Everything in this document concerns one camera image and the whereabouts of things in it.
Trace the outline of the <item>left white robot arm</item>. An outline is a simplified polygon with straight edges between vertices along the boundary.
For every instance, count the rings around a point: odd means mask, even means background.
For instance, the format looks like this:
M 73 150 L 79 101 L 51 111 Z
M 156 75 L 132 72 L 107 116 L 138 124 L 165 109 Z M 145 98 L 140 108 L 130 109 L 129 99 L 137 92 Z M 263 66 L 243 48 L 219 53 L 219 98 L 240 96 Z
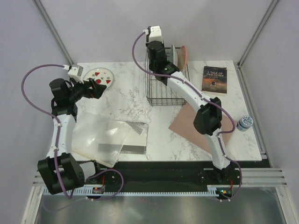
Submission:
M 92 78 L 76 82 L 74 78 L 50 82 L 54 123 L 53 138 L 46 158 L 38 162 L 38 171 L 50 194 L 67 193 L 85 183 L 83 169 L 71 154 L 73 129 L 77 121 L 76 103 L 81 98 L 99 99 L 106 85 Z

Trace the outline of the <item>pink cream leaf plate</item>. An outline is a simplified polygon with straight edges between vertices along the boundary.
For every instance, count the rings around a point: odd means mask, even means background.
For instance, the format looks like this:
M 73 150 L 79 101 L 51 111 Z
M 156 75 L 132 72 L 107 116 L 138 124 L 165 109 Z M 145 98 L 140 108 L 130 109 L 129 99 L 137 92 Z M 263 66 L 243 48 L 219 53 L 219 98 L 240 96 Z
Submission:
M 187 68 L 187 61 L 188 61 L 188 51 L 186 46 L 182 46 L 178 52 L 178 68 L 181 72 L 185 71 Z

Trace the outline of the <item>white watermelon pattern plate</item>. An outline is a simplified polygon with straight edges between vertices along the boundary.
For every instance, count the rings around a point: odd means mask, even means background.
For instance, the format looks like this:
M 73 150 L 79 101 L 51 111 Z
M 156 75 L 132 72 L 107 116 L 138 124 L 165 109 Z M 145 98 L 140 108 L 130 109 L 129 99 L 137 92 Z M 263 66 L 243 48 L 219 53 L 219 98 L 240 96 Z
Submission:
M 97 84 L 105 85 L 107 89 L 114 82 L 114 74 L 106 68 L 95 68 L 88 71 L 84 76 L 84 81 L 88 81 L 89 78 L 94 79 Z

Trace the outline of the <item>red blue flower plate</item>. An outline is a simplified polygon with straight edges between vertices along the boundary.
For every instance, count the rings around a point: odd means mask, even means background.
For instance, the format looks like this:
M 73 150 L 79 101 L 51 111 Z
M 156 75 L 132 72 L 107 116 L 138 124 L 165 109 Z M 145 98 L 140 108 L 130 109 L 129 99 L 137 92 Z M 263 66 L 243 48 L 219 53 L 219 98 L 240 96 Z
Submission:
M 175 66 L 178 65 L 178 54 L 173 44 L 171 45 L 170 48 L 170 62 L 173 63 Z

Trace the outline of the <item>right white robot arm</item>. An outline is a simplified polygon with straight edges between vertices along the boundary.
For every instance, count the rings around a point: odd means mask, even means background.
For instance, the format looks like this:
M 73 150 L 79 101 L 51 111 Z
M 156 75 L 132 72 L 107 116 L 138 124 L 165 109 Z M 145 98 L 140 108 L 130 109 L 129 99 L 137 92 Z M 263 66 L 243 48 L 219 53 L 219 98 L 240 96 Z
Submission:
M 191 84 L 179 68 L 167 59 L 162 42 L 151 41 L 146 47 L 149 70 L 153 72 L 155 78 L 179 93 L 196 112 L 193 125 L 208 142 L 212 154 L 214 178 L 218 183 L 226 183 L 231 178 L 233 167 L 224 153 L 221 100 L 217 97 L 209 98 Z

